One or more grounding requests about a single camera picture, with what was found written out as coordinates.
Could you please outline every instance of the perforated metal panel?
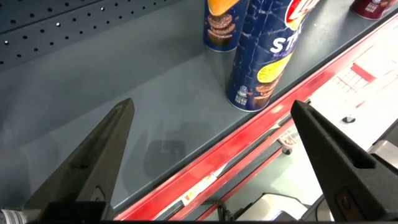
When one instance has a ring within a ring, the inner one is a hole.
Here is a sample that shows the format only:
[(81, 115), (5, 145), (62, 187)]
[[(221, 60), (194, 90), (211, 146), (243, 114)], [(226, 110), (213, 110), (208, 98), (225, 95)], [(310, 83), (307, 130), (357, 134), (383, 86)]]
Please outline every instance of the perforated metal panel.
[(175, 2), (0, 0), (0, 71)]

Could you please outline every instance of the potato chip image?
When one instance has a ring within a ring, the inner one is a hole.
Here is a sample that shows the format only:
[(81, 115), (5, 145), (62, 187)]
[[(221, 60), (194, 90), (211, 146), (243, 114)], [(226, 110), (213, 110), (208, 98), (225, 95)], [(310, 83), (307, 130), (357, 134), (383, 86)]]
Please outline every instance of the potato chip image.
[(261, 83), (270, 83), (274, 81), (285, 69), (287, 62), (289, 62), (292, 53), (288, 56), (262, 67), (257, 73), (257, 79)]
[(298, 19), (295, 19), (292, 22), (287, 23), (286, 25), (292, 30), (297, 30), (300, 27), (300, 24), (303, 21), (304, 17), (305, 15), (302, 15)]
[(231, 9), (239, 0), (208, 0), (209, 11), (213, 16), (220, 16)]

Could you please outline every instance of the red product can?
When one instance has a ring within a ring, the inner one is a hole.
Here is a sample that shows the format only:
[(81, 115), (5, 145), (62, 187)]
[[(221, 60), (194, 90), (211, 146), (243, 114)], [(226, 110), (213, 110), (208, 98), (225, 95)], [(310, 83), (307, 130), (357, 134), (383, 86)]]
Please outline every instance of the red product can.
[(381, 19), (398, 0), (355, 0), (351, 10), (365, 19)]

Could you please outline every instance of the chip canister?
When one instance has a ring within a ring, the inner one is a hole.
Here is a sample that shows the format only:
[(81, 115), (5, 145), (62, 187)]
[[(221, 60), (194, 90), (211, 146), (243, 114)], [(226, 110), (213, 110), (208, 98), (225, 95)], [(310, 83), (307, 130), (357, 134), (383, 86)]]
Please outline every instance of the chip canister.
[(256, 0), (249, 3), (226, 88), (243, 111), (265, 108), (289, 62), (306, 15), (319, 0)]
[(398, 0), (355, 0), (351, 10), (365, 19), (381, 19)]
[(205, 45), (217, 52), (234, 50), (248, 3), (249, 0), (205, 0)]

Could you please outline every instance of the gray metal shelf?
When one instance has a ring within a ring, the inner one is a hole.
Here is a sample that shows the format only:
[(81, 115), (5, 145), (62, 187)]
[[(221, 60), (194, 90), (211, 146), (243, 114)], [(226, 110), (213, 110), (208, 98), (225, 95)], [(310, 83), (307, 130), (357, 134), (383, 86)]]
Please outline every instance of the gray metal shelf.
[[(274, 100), (377, 24), (323, 0)], [(112, 205), (121, 210), (254, 114), (224, 84), (233, 52), (201, 41), (203, 1), (181, 1), (0, 73), (0, 205), (20, 206), (100, 119), (131, 97), (136, 114)]]

